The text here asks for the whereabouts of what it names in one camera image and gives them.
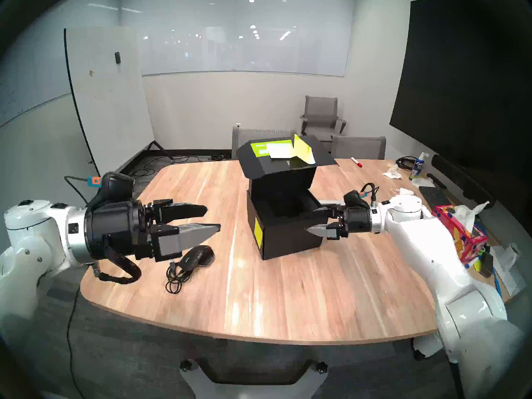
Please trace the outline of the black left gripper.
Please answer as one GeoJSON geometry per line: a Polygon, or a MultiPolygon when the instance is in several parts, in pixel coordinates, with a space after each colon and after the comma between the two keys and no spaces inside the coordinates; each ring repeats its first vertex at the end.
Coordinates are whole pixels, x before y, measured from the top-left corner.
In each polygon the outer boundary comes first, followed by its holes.
{"type": "Polygon", "coordinates": [[[156,262],[181,257],[185,250],[201,245],[220,231],[220,224],[156,224],[203,217],[207,207],[156,199],[147,205],[139,200],[95,201],[87,204],[85,239],[92,260],[103,260],[107,244],[120,255],[156,262]]]}

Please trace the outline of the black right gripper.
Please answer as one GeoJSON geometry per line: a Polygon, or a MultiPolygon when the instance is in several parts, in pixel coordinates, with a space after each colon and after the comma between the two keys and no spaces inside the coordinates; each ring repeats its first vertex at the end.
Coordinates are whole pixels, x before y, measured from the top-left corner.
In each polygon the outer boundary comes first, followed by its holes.
{"type": "Polygon", "coordinates": [[[328,240],[347,238],[350,233],[370,233],[372,231],[372,212],[368,205],[321,206],[312,211],[313,214],[329,215],[336,222],[316,224],[306,228],[306,231],[328,240]]]}

